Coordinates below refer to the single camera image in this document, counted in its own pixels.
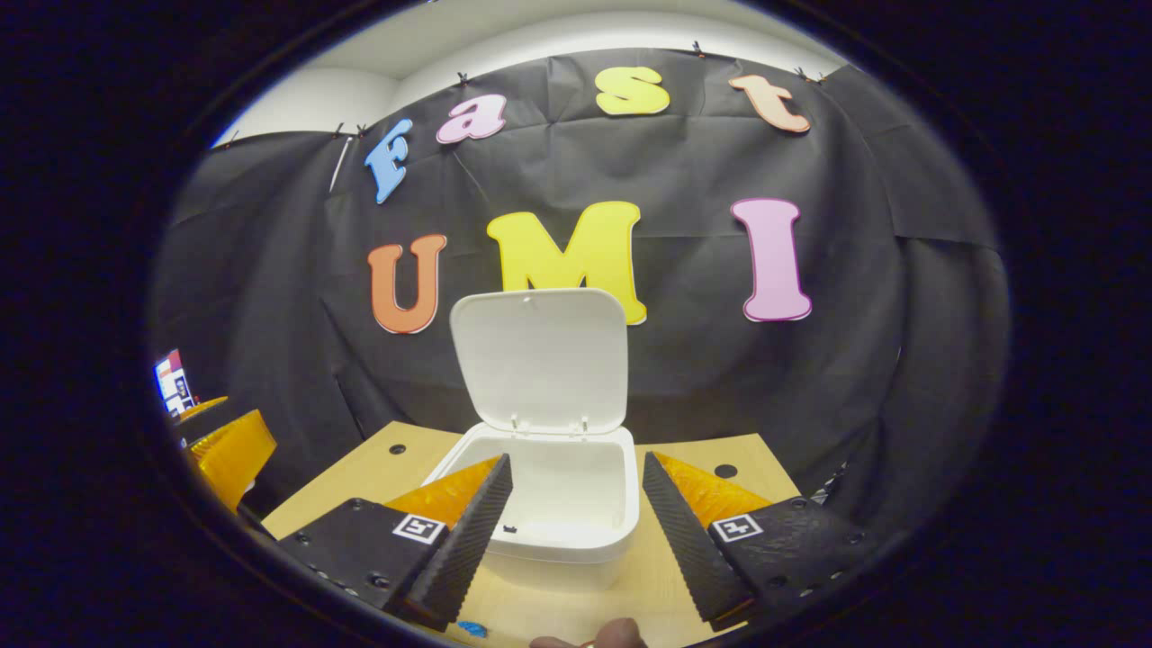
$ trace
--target white plastic box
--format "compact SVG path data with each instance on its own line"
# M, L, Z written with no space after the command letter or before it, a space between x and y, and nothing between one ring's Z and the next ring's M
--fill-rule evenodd
M449 322L483 421L424 483L507 452L513 492L485 565L539 588L611 587L639 519L632 435L620 427L623 307L596 288L490 293L460 300Z

